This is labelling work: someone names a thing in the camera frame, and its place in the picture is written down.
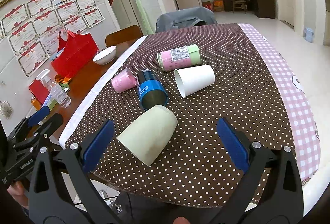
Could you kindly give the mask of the red tote bag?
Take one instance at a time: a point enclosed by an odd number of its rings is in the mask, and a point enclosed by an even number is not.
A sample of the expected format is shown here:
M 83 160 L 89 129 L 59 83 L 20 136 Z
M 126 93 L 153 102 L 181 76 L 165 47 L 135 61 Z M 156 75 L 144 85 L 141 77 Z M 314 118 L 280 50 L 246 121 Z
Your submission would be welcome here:
M 58 39 L 61 54 L 52 60 L 51 66 L 58 75 L 71 79 L 94 58 L 98 46 L 90 33 L 60 31 Z

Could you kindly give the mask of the blue water bottle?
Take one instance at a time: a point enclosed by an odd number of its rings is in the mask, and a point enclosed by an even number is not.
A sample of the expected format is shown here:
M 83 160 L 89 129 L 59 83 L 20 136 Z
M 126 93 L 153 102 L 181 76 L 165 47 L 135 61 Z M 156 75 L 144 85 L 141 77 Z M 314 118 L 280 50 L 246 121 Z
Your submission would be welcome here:
M 313 43 L 313 39 L 314 39 L 314 31 L 313 29 L 311 28 L 305 28 L 304 29 L 304 37 L 305 37 L 305 40 L 310 42 L 310 43 Z

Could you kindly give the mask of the red envelope box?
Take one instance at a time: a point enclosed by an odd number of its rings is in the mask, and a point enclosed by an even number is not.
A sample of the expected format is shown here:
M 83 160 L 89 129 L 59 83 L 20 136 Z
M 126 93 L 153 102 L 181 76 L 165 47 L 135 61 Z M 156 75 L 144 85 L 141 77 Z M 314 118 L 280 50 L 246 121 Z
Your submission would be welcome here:
M 36 97 L 36 99 L 44 104 L 45 100 L 49 96 L 49 91 L 46 87 L 43 86 L 40 80 L 34 80 L 29 86 L 29 91 Z

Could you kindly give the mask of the brown wooden chair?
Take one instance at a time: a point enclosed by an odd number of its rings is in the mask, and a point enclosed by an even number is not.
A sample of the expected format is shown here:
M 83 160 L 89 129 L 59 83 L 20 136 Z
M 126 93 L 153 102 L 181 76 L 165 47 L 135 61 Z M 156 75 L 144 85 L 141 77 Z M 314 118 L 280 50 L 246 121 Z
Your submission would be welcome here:
M 133 25 L 114 33 L 108 34 L 105 38 L 106 47 L 115 46 L 120 43 L 131 41 L 133 39 L 139 39 L 143 37 L 143 33 L 139 26 Z

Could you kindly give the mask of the wooden desk chair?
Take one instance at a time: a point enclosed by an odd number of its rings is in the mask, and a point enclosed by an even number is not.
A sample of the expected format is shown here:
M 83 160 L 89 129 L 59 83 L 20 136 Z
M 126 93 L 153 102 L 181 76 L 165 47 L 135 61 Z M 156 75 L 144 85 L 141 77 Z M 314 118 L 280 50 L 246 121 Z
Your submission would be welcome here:
M 240 7 L 241 9 L 244 10 L 244 13 L 247 12 L 247 8 L 246 8 L 246 1 L 245 0 L 232 0 L 232 12 L 234 13 L 236 8 Z

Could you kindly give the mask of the clear spray bottle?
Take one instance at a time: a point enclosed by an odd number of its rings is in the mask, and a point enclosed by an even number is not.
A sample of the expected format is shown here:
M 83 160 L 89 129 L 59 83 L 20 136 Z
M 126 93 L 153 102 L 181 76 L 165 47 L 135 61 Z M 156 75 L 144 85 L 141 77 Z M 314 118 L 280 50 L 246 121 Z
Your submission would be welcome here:
M 51 99 L 56 100 L 61 107 L 67 108 L 71 104 L 71 98 L 63 90 L 59 83 L 50 78 L 49 73 L 50 70 L 45 69 L 36 77 L 36 79 L 40 81 L 43 87 L 48 89 Z

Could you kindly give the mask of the brown polka dot tablecloth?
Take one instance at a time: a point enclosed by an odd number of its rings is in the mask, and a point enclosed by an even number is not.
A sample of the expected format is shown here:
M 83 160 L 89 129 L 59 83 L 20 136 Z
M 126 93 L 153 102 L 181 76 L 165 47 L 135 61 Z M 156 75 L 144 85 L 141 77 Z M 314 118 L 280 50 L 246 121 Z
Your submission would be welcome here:
M 264 147 L 294 147 L 285 103 L 275 79 L 261 57 L 263 38 L 253 43 L 249 24 L 215 24 L 149 35 L 121 68 L 136 73 L 147 68 L 159 77 L 169 96 L 167 107 L 178 123 L 174 134 L 151 166 L 144 165 L 118 140 L 112 140 L 95 174 L 114 187 L 133 194 L 190 207 L 226 204 L 241 180 L 216 124 L 225 117 L 251 141 Z M 215 73 L 215 83 L 183 98 L 174 74 L 163 72 L 156 54 L 195 44 L 204 65 Z

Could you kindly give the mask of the grey covered chair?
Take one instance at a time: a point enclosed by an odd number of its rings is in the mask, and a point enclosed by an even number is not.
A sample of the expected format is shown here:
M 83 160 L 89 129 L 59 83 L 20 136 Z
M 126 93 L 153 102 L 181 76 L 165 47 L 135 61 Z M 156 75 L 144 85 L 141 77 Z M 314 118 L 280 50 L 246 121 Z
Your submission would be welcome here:
M 199 6 L 162 14 L 156 22 L 156 33 L 217 23 L 215 15 L 211 10 Z

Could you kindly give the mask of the dark wooden desk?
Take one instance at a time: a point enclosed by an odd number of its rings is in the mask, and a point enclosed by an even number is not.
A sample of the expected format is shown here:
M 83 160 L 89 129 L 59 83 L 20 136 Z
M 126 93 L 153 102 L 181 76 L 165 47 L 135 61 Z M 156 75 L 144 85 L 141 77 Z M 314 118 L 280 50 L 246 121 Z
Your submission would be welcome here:
M 253 12 L 258 18 L 276 19 L 276 0 L 245 0 L 247 11 Z M 223 0 L 224 10 L 232 12 L 232 0 Z M 243 11 L 240 7 L 235 12 Z

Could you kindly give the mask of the white paper cup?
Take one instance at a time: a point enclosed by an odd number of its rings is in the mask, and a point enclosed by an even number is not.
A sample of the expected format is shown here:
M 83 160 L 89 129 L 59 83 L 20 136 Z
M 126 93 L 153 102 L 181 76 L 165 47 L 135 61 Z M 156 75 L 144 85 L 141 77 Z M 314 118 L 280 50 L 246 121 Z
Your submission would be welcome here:
M 174 70 L 174 78 L 183 98 L 215 83 L 215 73 L 210 65 Z

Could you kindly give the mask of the white ceramic bowl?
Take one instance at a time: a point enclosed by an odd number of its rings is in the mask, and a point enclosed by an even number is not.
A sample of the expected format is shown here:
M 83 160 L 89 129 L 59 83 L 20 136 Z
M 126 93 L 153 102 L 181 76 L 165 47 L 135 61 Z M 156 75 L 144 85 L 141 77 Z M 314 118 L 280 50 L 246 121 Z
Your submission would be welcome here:
M 93 62 L 98 65 L 108 64 L 115 58 L 116 51 L 116 46 L 107 47 L 106 49 L 99 52 L 96 56 L 94 56 Z

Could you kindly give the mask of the pink checkered tablecloth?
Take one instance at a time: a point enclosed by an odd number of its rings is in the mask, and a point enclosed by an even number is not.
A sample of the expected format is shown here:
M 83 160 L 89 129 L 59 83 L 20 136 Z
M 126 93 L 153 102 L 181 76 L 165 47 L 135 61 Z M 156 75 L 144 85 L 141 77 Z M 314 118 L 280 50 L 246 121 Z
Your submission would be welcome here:
M 306 184 L 319 168 L 321 147 L 304 89 L 286 60 L 265 36 L 250 24 L 240 23 L 239 26 L 258 51 L 279 90 L 292 130 L 300 178 Z

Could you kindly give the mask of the pink cup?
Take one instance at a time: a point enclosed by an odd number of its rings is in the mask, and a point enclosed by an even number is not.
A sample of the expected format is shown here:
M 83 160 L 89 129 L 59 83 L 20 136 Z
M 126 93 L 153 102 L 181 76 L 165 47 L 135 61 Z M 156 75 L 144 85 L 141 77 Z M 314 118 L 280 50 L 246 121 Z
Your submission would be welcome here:
M 122 93 L 136 87 L 137 81 L 133 73 L 128 68 L 125 68 L 111 79 L 111 85 L 117 93 Z

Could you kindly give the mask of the pale green cup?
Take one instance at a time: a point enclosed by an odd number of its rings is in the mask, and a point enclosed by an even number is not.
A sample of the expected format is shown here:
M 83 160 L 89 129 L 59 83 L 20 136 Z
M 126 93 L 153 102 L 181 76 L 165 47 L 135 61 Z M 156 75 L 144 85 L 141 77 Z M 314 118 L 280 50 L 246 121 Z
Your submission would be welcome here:
M 133 121 L 117 140 L 138 160 L 151 166 L 170 141 L 178 120 L 162 105 L 155 105 Z

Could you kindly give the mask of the pink green canister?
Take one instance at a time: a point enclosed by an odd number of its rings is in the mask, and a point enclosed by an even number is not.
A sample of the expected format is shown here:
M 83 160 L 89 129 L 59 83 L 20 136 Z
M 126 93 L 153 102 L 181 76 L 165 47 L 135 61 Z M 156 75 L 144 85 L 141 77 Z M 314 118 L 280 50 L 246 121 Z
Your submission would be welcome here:
M 164 72 L 188 68 L 201 63 L 200 50 L 196 44 L 157 53 L 157 60 Z

